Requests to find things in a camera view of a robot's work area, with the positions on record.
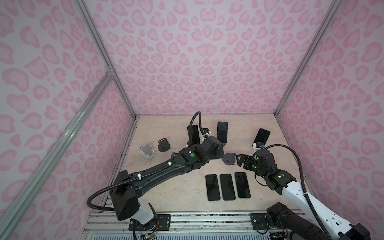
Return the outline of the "dark stand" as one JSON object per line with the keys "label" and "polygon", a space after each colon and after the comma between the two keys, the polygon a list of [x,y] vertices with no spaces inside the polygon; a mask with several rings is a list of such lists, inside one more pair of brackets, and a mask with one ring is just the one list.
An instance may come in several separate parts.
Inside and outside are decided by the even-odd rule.
{"label": "dark stand", "polygon": [[158,141],[158,150],[162,153],[171,149],[171,145],[168,142],[167,138],[160,139]]}

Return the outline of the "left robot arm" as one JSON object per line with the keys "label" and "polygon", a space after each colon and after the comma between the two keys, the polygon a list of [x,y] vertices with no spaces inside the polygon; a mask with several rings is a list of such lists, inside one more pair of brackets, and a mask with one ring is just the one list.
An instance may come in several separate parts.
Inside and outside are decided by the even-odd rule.
{"label": "left robot arm", "polygon": [[152,168],[129,174],[124,170],[118,173],[110,190],[113,208],[119,221],[131,219],[143,226],[153,226],[158,216],[151,204],[141,204],[139,198],[161,183],[198,170],[210,160],[224,156],[223,144],[213,136],[206,138],[201,144],[186,147],[171,158]]}

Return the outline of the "white phone stand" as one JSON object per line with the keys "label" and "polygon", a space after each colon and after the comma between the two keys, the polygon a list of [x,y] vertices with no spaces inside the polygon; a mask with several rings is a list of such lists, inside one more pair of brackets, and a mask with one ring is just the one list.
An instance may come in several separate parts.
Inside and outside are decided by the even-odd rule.
{"label": "white phone stand", "polygon": [[146,159],[151,159],[157,153],[150,143],[145,143],[139,148],[139,153]]}

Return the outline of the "pink-edged phone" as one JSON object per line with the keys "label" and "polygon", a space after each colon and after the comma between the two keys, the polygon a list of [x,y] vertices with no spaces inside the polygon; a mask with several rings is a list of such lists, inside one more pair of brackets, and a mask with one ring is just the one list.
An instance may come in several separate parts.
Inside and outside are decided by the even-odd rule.
{"label": "pink-edged phone", "polygon": [[206,175],[206,188],[208,201],[219,201],[221,199],[218,176],[216,174]]}

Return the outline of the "purple stand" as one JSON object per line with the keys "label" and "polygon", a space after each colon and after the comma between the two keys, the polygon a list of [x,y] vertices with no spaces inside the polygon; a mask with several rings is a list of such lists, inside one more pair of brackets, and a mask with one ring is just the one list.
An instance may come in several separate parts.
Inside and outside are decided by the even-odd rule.
{"label": "purple stand", "polygon": [[227,166],[235,165],[236,163],[236,153],[226,153],[224,154],[222,161]]}

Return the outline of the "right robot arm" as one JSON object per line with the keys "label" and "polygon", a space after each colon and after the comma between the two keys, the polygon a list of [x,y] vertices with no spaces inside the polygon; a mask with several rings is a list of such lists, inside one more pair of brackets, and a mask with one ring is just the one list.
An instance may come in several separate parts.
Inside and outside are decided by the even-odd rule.
{"label": "right robot arm", "polygon": [[371,235],[366,227],[354,225],[340,217],[307,191],[301,160],[294,150],[291,152],[298,163],[299,181],[278,168],[268,148],[259,149],[252,156],[236,156],[238,166],[262,177],[266,187],[289,200],[309,217],[306,220],[286,205],[276,203],[267,209],[267,226],[291,230],[307,240],[369,240]]}

